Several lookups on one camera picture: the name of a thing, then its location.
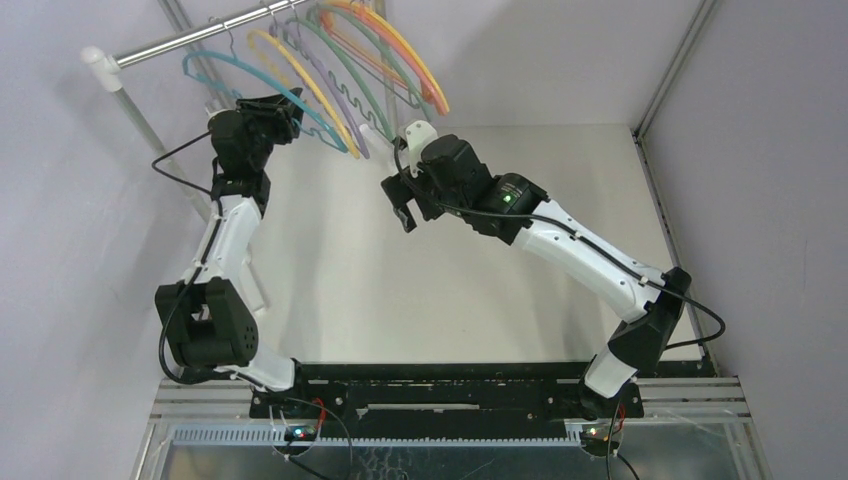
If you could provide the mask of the blue wavy hanger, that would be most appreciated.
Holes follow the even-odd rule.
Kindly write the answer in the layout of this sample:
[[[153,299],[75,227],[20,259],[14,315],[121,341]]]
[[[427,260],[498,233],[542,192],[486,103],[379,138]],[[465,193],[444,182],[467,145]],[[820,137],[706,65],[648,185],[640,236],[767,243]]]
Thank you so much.
[[[314,125],[310,127],[305,125],[304,122],[301,121],[301,132],[303,134],[319,140],[321,143],[335,149],[340,153],[349,154],[346,151],[343,141],[334,132],[333,126],[326,118],[326,115],[323,113],[323,110],[320,108],[320,106],[318,105],[316,108],[314,108],[310,106],[307,101],[297,97],[294,92],[295,86],[291,88],[283,86],[279,81],[275,80],[272,77],[269,71],[262,64],[260,67],[256,67],[249,62],[241,60],[238,57],[238,54],[235,52],[225,54],[219,51],[201,49],[199,51],[189,52],[183,56],[181,60],[181,68],[184,76],[194,80],[197,83],[212,88],[213,91],[217,93],[223,93],[225,94],[225,96],[233,100],[245,98],[245,96],[242,95],[241,92],[239,92],[237,89],[229,87],[225,81],[214,80],[211,78],[211,76],[203,74],[198,70],[193,70],[190,67],[190,63],[192,61],[200,59],[217,60],[226,65],[234,67],[237,70],[270,87],[275,93],[283,93],[284,95],[288,96],[293,102],[295,102],[300,108],[303,109],[304,115],[311,119],[314,123]]]

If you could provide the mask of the yellow wavy hanger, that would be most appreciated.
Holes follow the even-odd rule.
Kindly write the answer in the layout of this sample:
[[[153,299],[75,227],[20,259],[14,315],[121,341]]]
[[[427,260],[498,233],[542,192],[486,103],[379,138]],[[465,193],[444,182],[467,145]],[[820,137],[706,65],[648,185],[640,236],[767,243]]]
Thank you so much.
[[[287,88],[294,87],[294,81],[284,74],[282,67],[271,59],[270,50],[274,49],[293,70],[303,86],[311,93],[323,110],[323,113],[330,119],[331,125],[334,127],[334,132],[344,142],[346,151],[355,159],[368,159],[370,157],[368,147],[361,138],[361,135],[355,129],[351,130],[351,127],[356,127],[352,114],[345,108],[342,109],[342,114],[339,114],[334,102],[327,97],[324,90],[310,75],[309,70],[301,64],[288,47],[267,31],[259,29],[250,30],[246,40],[248,48],[275,80]]]

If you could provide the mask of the teal wavy hanger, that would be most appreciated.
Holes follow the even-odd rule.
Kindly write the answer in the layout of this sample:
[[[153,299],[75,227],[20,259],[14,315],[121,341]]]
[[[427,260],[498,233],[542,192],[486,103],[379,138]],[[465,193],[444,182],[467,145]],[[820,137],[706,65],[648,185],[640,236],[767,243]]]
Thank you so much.
[[[328,33],[325,33],[320,27],[318,27],[315,23],[307,21],[305,19],[300,19],[299,17],[292,16],[287,20],[287,23],[295,22],[299,26],[305,26],[309,29],[313,34],[315,34],[318,38],[320,38],[326,46],[334,53],[339,62],[344,66],[347,70],[349,76],[356,84],[359,92],[361,93],[361,97],[356,96],[353,93],[351,87],[348,87],[345,83],[343,83],[335,74],[331,76],[332,84],[338,88],[339,92],[343,95],[344,99],[353,107],[355,107],[358,112],[363,116],[363,118],[373,127],[376,128],[377,132],[385,139],[391,140],[389,134],[391,133],[391,128],[388,122],[388,119],[376,100],[374,94],[371,92],[368,84],[362,78],[357,68],[354,66],[354,62],[351,57],[343,51],[343,49],[331,39]]]

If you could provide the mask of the purple wavy hanger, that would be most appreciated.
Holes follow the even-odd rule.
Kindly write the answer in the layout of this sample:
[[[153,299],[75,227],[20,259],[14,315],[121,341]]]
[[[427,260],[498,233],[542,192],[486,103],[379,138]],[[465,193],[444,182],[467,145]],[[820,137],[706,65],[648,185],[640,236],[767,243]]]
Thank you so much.
[[[310,75],[324,90],[327,97],[334,102],[335,108],[338,110],[339,114],[342,114],[343,108],[351,113],[346,102],[342,99],[342,94],[339,92],[338,88],[332,85],[331,72],[323,65],[320,59],[310,53],[308,45],[302,39],[296,27],[272,24],[268,27],[267,32],[275,36],[286,47],[288,47],[289,50],[298,58],[301,64],[309,70]],[[365,141],[361,132],[358,130],[353,114],[352,117],[356,127],[351,127],[351,130],[355,129]]]

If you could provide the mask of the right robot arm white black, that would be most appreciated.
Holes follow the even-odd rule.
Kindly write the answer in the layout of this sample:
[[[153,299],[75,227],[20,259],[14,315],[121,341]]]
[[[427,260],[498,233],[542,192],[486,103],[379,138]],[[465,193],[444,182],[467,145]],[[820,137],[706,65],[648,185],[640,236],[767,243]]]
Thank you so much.
[[[453,134],[392,142],[394,175],[382,183],[406,232],[451,214],[473,231],[560,267],[601,298],[620,323],[593,357],[578,388],[579,406],[605,415],[636,374],[657,367],[683,313],[691,277],[643,264],[585,228],[549,194],[517,173],[493,175],[466,140]]]

